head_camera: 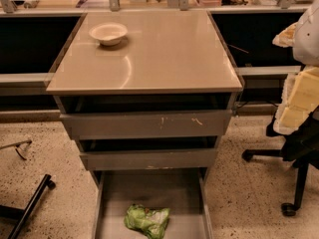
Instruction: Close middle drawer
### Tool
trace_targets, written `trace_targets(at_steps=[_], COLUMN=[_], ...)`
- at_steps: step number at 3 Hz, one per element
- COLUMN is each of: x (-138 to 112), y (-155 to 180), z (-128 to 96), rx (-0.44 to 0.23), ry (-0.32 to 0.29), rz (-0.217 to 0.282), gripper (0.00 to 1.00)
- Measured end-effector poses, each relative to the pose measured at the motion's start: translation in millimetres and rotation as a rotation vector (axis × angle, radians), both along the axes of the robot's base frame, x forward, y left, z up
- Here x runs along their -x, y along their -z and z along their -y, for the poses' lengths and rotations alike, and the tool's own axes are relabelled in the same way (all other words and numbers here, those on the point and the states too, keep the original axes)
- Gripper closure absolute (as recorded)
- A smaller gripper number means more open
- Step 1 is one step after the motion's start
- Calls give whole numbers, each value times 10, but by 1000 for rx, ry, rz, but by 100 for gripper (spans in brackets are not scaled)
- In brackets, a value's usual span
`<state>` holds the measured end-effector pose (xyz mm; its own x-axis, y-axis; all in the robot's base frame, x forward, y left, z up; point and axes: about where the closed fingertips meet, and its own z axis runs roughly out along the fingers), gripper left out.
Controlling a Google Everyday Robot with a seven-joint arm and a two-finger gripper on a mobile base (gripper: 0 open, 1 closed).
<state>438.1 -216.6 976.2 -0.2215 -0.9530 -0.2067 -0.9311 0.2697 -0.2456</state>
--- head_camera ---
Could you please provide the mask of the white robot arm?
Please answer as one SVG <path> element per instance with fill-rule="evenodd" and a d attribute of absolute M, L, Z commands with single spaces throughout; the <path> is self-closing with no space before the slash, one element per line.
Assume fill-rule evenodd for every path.
<path fill-rule="evenodd" d="M 282 103 L 274 117 L 273 130 L 291 134 L 319 106 L 319 0 L 315 0 L 296 23 L 277 34 L 272 43 L 291 47 L 293 58 L 304 65 L 284 82 Z"/>

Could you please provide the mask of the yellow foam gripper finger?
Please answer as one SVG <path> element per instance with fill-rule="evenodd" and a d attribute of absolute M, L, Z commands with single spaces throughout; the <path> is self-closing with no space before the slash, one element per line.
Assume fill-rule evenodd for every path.
<path fill-rule="evenodd" d="M 272 44 L 282 48 L 292 47 L 294 45 L 296 25 L 297 23 L 293 23 L 277 34 L 272 40 Z"/>
<path fill-rule="evenodd" d="M 275 114 L 273 129 L 280 134 L 297 130 L 319 106 L 319 68 L 306 66 L 284 82 L 282 103 Z"/>

